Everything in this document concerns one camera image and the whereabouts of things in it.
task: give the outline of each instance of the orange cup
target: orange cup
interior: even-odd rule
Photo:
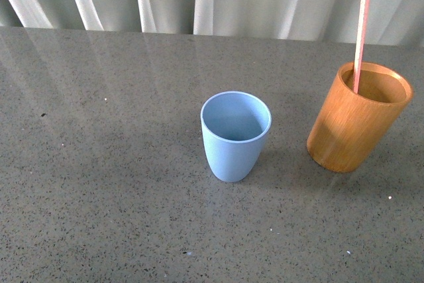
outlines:
[[[384,66],[363,62],[354,93],[353,62],[342,65],[307,139],[321,166],[335,172],[359,167],[413,97],[411,85]]]

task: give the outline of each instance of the wooden stick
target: wooden stick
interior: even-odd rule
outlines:
[[[369,4],[370,0],[360,0],[358,34],[356,35],[355,61],[353,67],[353,92],[355,93],[358,93],[359,89],[360,65],[362,63],[362,51],[364,50],[366,21],[368,19]]]

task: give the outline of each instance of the wooden cup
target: wooden cup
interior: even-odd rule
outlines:
[[[413,97],[411,85],[384,66],[363,62],[359,92],[353,62],[342,65],[307,139],[307,149],[334,172],[359,167]]]

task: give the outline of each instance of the cup rim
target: cup rim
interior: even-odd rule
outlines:
[[[268,121],[268,124],[266,125],[266,128],[262,131],[262,133],[260,133],[258,136],[254,137],[252,139],[246,139],[246,140],[243,140],[243,141],[233,141],[231,139],[224,139],[223,137],[220,137],[220,136],[216,135],[213,131],[211,131],[209,129],[209,127],[206,125],[205,120],[203,118],[203,111],[205,110],[205,107],[213,99],[215,99],[215,98],[217,98],[217,97],[219,97],[221,95],[227,95],[227,94],[246,95],[246,96],[249,96],[250,98],[253,98],[253,99],[257,100],[260,104],[262,104],[264,106],[264,108],[265,108],[265,110],[266,110],[266,112],[268,114],[269,121]],[[260,98],[254,96],[254,95],[252,95],[250,93],[242,92],[242,91],[225,91],[225,92],[221,92],[221,93],[218,93],[218,94],[215,94],[215,95],[211,96],[209,99],[207,99],[207,101],[203,104],[203,106],[201,108],[200,119],[201,119],[202,126],[205,127],[215,138],[217,138],[217,139],[219,139],[221,141],[230,142],[230,143],[234,143],[234,144],[243,144],[243,143],[247,143],[247,142],[253,142],[253,141],[256,141],[256,140],[262,138],[264,135],[266,135],[268,133],[268,131],[270,130],[270,127],[271,127],[271,123],[272,123],[271,111],[268,108],[268,106]]]
[[[369,69],[369,68],[373,68],[374,66],[381,68],[383,70],[383,72],[381,72],[381,70],[376,71],[376,70],[370,70]],[[354,68],[354,62],[347,62],[347,63],[343,64],[337,72],[337,77],[340,79],[340,81],[344,85],[344,87],[347,88],[347,90],[349,90],[352,94],[355,94],[358,98],[365,99],[365,100],[370,101],[372,103],[382,104],[382,105],[408,104],[411,101],[411,99],[413,97],[412,85],[403,76],[401,76],[397,72],[393,71],[392,69],[389,69],[386,66],[383,66],[383,65],[378,64],[378,63],[373,63],[373,62],[362,62],[361,70],[379,73],[379,74],[385,74],[385,75],[388,75],[388,76],[395,78],[397,81],[399,81],[399,83],[403,86],[403,88],[405,90],[405,99],[403,99],[402,101],[398,101],[398,102],[381,102],[381,101],[375,101],[373,99],[368,99],[367,97],[364,97],[360,94],[353,92],[353,90],[351,90],[345,84],[345,81],[343,81],[343,79],[342,79],[342,74],[344,74],[345,72],[348,72],[348,71],[352,71],[353,68]]]

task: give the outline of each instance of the gray countertop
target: gray countertop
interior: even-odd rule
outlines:
[[[362,166],[306,139],[354,45],[0,28],[0,282],[424,281],[424,49],[365,46],[411,104]],[[252,172],[208,167],[199,113],[273,123]]]

